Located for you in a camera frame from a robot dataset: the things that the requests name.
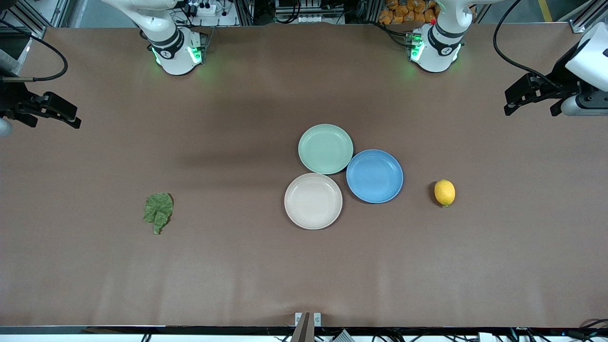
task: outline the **floor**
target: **floor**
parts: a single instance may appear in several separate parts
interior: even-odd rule
[[[101,0],[76,0],[69,27],[134,27],[121,11]]]
[[[515,0],[506,0],[490,6],[482,23],[497,23]],[[558,21],[586,0],[523,0],[505,19],[506,23],[543,23]],[[547,11],[543,15],[542,7]]]
[[[483,23],[497,23],[515,0],[493,4],[483,18]],[[577,8],[586,0],[523,0],[505,20],[506,23],[542,23],[556,21]],[[546,5],[545,18],[541,8]],[[70,27],[132,27],[133,22],[114,7],[101,0],[77,0],[68,22]]]

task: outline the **plate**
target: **plate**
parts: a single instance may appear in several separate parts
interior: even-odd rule
[[[353,157],[353,141],[348,133],[330,124],[309,128],[298,144],[302,164],[310,171],[331,175],[342,171]]]
[[[395,157],[380,150],[358,153],[346,169],[353,194],[369,203],[392,200],[403,187],[403,170]]]
[[[342,193],[331,178],[318,173],[299,176],[285,192],[285,211],[298,226],[322,229],[342,211]]]

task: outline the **green leaf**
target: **green leaf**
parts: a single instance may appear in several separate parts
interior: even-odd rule
[[[169,216],[163,212],[157,212],[156,217],[154,218],[154,233],[160,234],[161,229],[167,225],[167,221],[169,220]]]
[[[173,213],[173,200],[166,192],[150,195],[143,207],[143,220],[154,223],[154,233],[160,234]]]

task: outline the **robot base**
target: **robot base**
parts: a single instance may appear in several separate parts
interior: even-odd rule
[[[179,30],[184,34],[184,45],[175,53],[173,58],[164,59],[153,49],[156,63],[171,75],[187,74],[205,60],[207,35],[192,32],[186,27],[180,27]]]
[[[447,70],[456,58],[458,58],[460,45],[447,55],[441,55],[439,51],[429,43],[429,30],[431,27],[431,24],[425,24],[413,31],[414,34],[420,35],[422,40],[418,43],[417,47],[408,51],[408,57],[412,62],[420,65],[420,67],[426,71],[442,72]]]

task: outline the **green led light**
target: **green led light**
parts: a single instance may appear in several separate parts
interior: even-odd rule
[[[154,50],[154,48],[152,48],[152,52],[154,53],[154,57],[156,57],[156,63],[158,65],[161,65],[161,60],[158,59],[158,54],[156,53],[156,51]]]
[[[424,42],[420,43],[417,47],[412,50],[412,60],[418,61],[420,59],[420,55],[422,55],[422,51],[424,50]]]
[[[452,58],[452,61],[455,61],[456,58],[458,58],[458,51],[460,51],[461,46],[462,44],[458,44],[458,47],[456,47],[456,51],[454,51],[454,57]]]
[[[197,48],[191,48],[190,46],[188,47],[188,53],[190,53],[190,56],[192,57],[192,61],[196,64],[202,62],[201,59],[201,54],[198,52]]]

